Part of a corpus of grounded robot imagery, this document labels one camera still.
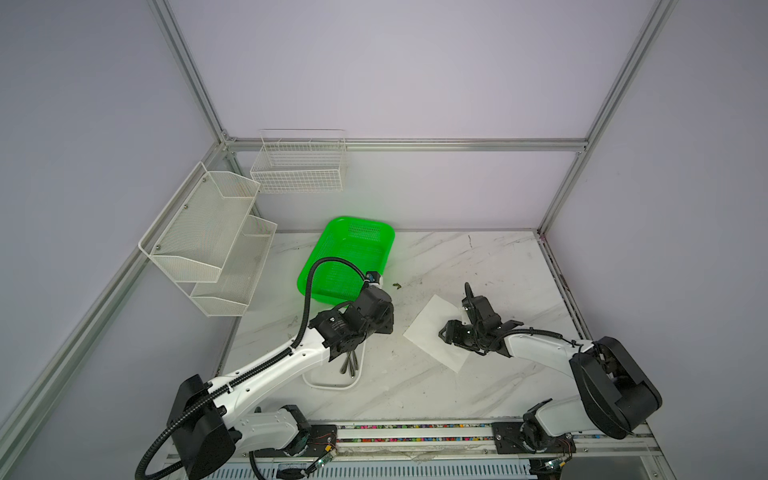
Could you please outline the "silver fork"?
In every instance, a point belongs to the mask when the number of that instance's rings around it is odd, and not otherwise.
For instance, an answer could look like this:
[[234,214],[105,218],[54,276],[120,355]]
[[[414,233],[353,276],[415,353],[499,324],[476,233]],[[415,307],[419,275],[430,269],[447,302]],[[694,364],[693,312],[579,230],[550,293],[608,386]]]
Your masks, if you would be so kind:
[[340,373],[342,375],[351,375],[352,377],[355,376],[352,357],[353,357],[353,355],[352,355],[351,352],[346,354],[346,358],[345,358],[345,360],[344,360],[344,362],[343,362],[343,364],[341,366],[341,369],[340,369]]

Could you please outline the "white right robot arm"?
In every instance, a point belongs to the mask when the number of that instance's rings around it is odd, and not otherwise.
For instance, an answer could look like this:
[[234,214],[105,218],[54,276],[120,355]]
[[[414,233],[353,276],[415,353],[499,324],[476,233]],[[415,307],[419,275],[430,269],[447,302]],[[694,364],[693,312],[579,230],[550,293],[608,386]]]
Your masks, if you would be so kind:
[[662,407],[660,392],[619,340],[571,340],[520,321],[504,321],[468,283],[464,291],[462,307],[469,321],[447,321],[438,333],[444,343],[480,356],[495,353],[540,364],[572,380],[577,391],[535,404],[517,432],[502,435],[502,441],[542,453],[566,435],[585,430],[622,440]]

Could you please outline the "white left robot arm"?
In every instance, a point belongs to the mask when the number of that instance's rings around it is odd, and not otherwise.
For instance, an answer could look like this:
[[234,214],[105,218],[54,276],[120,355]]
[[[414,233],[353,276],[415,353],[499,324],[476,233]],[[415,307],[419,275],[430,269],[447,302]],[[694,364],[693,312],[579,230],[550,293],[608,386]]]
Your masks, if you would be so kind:
[[366,283],[357,298],[321,311],[285,346],[208,382],[199,376],[179,387],[169,416],[179,468],[203,479],[233,456],[270,450],[297,456],[307,449],[312,426],[295,405],[265,412],[274,391],[306,372],[351,353],[373,334],[389,334],[394,305],[378,285]]

